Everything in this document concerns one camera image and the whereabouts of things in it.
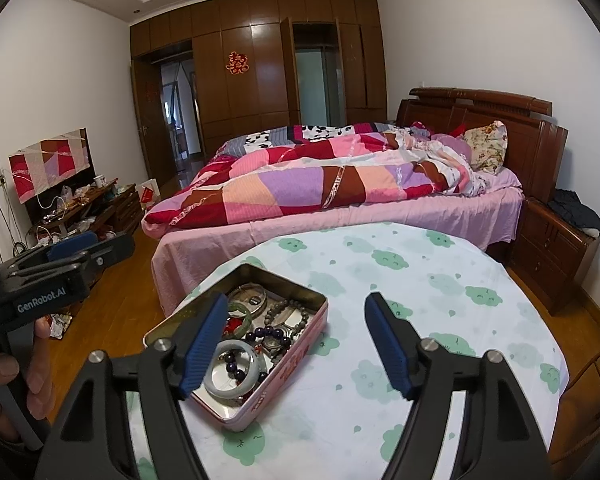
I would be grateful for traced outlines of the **person's left hand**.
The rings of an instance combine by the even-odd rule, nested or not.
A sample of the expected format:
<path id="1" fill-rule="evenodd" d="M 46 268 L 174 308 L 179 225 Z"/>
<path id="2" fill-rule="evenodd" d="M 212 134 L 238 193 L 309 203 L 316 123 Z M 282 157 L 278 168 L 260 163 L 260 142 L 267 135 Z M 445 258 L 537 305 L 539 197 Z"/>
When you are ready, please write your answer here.
<path id="1" fill-rule="evenodd" d="M 50 326 L 46 318 L 39 318 L 35 322 L 35 340 L 30 364 L 24 378 L 29 388 L 27 408 L 37 420 L 45 418 L 54 407 L 55 393 L 50 377 L 50 357 L 46 348 L 46 341 L 50 336 Z M 19 364 L 12 356 L 0 353 L 0 386 L 7 385 L 19 372 Z M 20 439 L 18 431 L 3 412 L 0 404 L 0 437 L 8 442 Z"/>

